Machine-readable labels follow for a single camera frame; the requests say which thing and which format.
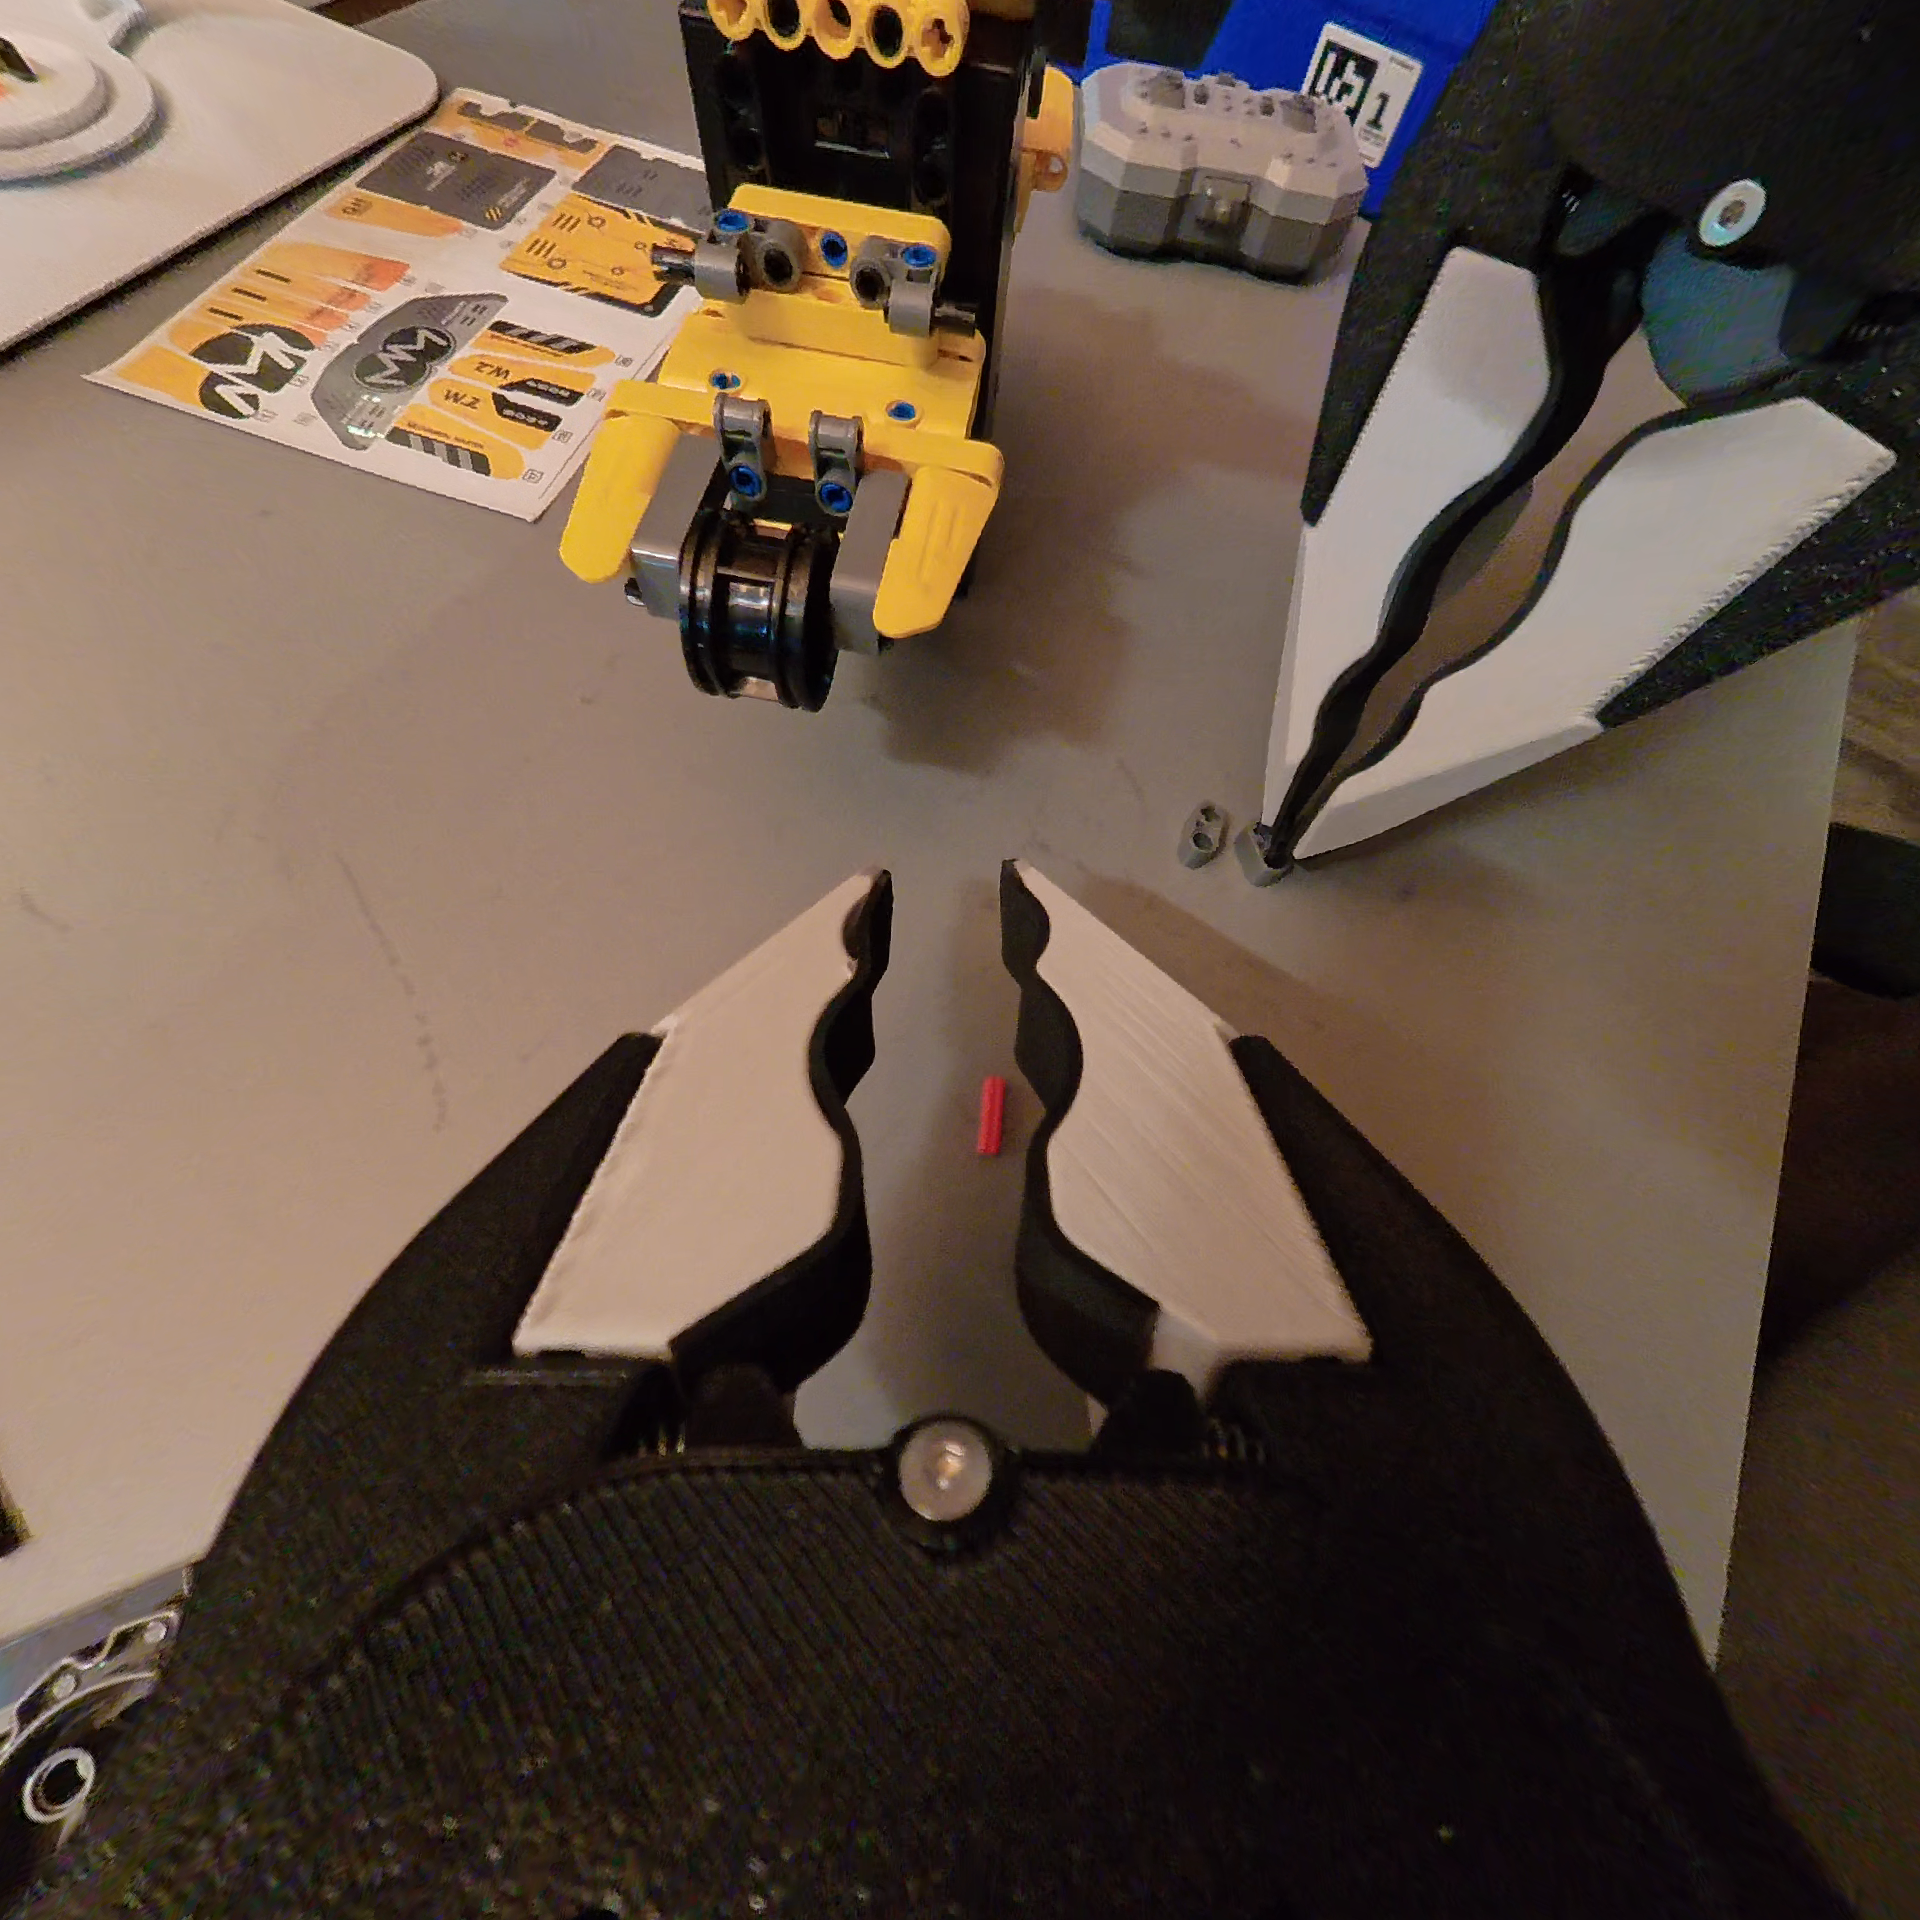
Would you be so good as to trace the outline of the sticker sheet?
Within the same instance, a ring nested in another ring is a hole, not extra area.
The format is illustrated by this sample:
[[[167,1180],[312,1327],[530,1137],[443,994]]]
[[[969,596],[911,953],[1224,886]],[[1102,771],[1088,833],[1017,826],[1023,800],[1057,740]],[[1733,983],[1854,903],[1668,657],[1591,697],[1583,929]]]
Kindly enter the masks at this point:
[[[453,87],[89,383],[534,522],[691,314],[653,247],[707,221],[704,163]]]

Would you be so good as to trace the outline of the silver black patterned object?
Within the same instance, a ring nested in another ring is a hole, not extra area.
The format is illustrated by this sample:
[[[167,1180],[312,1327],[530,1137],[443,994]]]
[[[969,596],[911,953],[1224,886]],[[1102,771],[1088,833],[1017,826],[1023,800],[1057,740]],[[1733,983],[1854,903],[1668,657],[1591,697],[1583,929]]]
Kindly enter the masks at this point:
[[[117,1604],[106,1626],[77,1650],[32,1653],[23,1682],[3,1682],[0,1711],[0,1878],[32,1878],[83,1823],[106,1760],[122,1746],[135,1706],[177,1642],[188,1588],[139,1609]]]

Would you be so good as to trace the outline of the white round-cornered tray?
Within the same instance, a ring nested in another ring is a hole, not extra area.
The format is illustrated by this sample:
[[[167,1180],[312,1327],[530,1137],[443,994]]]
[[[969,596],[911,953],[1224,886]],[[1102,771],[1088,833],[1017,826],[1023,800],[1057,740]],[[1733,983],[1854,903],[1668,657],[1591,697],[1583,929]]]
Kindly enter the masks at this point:
[[[117,155],[0,188],[0,345],[13,347],[246,210],[425,118],[435,70],[279,0],[149,0],[128,53],[158,87]]]

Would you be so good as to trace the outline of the grey brick battery box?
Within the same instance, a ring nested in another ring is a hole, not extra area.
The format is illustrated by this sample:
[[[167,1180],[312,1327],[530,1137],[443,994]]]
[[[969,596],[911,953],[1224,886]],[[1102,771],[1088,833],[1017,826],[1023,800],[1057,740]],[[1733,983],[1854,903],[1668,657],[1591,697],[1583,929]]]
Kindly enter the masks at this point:
[[[1365,188],[1356,132],[1323,99],[1136,58],[1079,81],[1078,221],[1113,254],[1306,281]]]

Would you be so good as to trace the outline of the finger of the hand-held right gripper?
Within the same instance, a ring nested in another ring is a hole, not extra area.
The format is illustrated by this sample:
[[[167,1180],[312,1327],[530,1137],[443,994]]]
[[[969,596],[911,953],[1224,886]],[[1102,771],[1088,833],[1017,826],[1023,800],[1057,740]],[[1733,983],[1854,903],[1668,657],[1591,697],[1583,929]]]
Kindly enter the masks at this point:
[[[1548,397],[1539,281],[1449,248],[1330,502],[1303,534],[1264,776],[1268,826],[1286,851],[1339,851],[1539,758],[1519,740],[1490,752],[1490,720],[1472,720],[1474,756],[1444,765],[1438,712],[1421,712],[1401,740],[1353,771],[1327,807],[1294,795],[1313,740],[1337,740],[1337,691],[1365,697],[1362,668],[1385,661],[1394,604],[1410,633],[1423,628],[1410,604],[1421,568],[1444,573],[1444,544],[1539,435]]]
[[[1818,403],[1652,423],[1573,503],[1542,595],[1488,654],[1423,688],[1410,731],[1330,792],[1297,851],[1394,831],[1599,737],[1612,697],[1893,461]]]

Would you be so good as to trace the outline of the blue plastic bin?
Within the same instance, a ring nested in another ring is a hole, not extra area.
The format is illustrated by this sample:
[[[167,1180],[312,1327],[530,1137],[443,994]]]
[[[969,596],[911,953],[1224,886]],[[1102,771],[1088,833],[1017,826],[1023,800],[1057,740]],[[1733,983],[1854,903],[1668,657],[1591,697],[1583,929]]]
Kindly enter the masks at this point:
[[[1488,12],[1488,0],[1096,0],[1079,68],[1145,58],[1313,92],[1348,115],[1367,171],[1362,216],[1377,216]]]

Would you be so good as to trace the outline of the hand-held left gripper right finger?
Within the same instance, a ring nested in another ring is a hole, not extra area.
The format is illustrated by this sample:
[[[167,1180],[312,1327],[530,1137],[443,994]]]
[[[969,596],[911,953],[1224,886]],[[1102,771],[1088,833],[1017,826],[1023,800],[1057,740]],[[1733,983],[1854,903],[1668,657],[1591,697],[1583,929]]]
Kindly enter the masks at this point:
[[[1041,1354],[1088,1396],[1150,1368],[1207,1396],[1243,1362],[1365,1362],[1224,1016],[1027,862],[1001,867],[1001,953],[1041,1098],[1017,1235]]]

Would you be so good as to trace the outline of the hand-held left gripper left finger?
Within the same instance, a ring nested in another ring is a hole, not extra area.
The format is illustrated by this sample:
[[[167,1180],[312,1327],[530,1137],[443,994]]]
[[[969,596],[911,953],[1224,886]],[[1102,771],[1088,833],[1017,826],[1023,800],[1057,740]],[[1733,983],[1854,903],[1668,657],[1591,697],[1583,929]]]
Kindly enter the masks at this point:
[[[888,875],[860,867],[653,1024],[511,1354],[836,1355],[871,1276],[848,1098],[871,1067]]]

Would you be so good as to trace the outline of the white round device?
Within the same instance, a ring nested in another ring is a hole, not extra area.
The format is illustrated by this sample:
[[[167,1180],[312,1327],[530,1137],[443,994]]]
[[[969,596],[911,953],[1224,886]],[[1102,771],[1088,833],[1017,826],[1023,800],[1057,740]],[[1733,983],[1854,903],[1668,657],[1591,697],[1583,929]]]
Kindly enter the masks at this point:
[[[158,87],[128,53],[149,31],[139,0],[0,5],[0,177],[83,173],[158,118]]]

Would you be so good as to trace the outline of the yellow black brick vehicle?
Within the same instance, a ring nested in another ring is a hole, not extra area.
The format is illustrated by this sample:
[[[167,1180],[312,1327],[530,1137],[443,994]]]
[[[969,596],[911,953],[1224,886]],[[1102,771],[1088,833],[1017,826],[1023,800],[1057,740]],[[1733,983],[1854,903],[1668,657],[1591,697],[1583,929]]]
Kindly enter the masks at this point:
[[[816,712],[845,654],[946,622],[1001,494],[995,325],[1066,177],[1088,5],[707,0],[684,53],[695,295],[588,444],[558,559],[676,628],[704,697]]]

